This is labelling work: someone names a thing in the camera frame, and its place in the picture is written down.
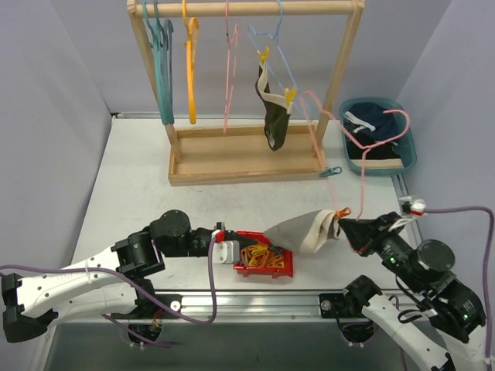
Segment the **orange clip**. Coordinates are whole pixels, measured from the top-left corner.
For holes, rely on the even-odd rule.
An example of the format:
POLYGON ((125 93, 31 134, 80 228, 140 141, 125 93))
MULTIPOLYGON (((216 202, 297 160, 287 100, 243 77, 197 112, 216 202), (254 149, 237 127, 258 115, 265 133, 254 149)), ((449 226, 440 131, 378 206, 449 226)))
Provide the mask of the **orange clip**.
POLYGON ((349 207, 346 207, 346 208, 343 208, 341 210, 338 210, 336 212, 336 217, 338 219, 342 219, 342 218, 344 218, 346 216, 349 216, 351 213, 352 213, 352 210, 349 207))

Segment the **grey underwear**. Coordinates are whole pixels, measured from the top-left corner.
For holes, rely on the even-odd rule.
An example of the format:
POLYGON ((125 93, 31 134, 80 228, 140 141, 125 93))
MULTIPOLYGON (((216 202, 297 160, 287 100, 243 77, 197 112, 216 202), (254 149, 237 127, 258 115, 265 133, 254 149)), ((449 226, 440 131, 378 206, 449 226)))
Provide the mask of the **grey underwear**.
POLYGON ((316 254, 327 240, 338 240, 337 211, 321 209, 282 221, 263 232, 272 244, 294 254, 316 254))

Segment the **teal clip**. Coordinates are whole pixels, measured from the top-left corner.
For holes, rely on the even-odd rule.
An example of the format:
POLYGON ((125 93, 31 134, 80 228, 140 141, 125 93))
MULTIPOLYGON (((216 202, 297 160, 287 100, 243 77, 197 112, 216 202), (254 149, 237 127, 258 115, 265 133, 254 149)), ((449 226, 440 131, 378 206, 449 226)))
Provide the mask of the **teal clip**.
POLYGON ((319 177, 328 178, 330 176, 339 175, 342 173, 342 168, 340 166, 327 168, 320 172, 319 177))

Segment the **navy blue underwear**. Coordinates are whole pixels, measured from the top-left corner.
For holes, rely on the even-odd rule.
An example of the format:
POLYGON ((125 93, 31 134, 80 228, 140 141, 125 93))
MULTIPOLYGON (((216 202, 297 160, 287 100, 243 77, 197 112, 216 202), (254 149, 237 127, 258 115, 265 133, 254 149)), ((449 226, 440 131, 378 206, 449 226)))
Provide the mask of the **navy blue underwear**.
POLYGON ((393 114, 384 114, 385 108, 371 102, 353 104, 344 111, 343 126, 361 145, 386 141, 400 133, 393 114))

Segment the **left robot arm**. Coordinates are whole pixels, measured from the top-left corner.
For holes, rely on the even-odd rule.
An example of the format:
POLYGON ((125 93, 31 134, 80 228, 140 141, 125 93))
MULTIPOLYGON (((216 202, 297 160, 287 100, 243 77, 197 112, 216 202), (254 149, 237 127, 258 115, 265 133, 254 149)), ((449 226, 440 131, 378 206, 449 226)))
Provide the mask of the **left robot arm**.
POLYGON ((292 277, 293 254, 260 232, 193 229, 189 216, 172 209, 157 220, 85 260, 59 270, 19 265, 1 268, 3 331, 7 342, 37 338, 54 325, 101 315, 128 319, 150 318, 145 330, 126 329, 133 342, 155 343, 164 314, 197 324, 181 312, 178 298, 162 300, 149 276, 164 271, 166 259, 205 257, 212 309, 204 323, 217 317, 213 266, 231 265, 244 276, 292 277))

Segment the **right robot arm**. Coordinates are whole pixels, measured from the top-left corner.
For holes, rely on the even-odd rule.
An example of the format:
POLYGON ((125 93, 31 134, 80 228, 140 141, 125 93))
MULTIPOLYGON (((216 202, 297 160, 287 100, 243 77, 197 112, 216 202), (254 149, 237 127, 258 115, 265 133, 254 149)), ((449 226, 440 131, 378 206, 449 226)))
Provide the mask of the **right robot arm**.
POLYGON ((338 222, 361 257, 376 254, 415 308, 398 310, 361 275, 343 291, 343 307, 383 329, 421 370, 492 370, 488 309, 452 272, 452 249, 440 240, 411 247, 400 235, 405 220, 392 212, 374 220, 338 222))

